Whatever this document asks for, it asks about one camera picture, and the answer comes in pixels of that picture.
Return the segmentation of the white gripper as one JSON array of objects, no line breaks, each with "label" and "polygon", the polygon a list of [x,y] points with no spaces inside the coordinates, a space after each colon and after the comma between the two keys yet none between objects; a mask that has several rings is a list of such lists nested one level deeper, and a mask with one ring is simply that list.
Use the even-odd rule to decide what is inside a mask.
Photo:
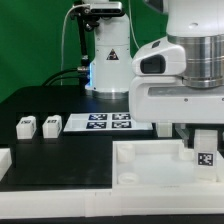
[{"label": "white gripper", "polygon": [[[129,111],[138,122],[224,124],[224,86],[195,89],[172,76],[138,76],[130,86]],[[187,147],[186,125],[175,130]]]}]

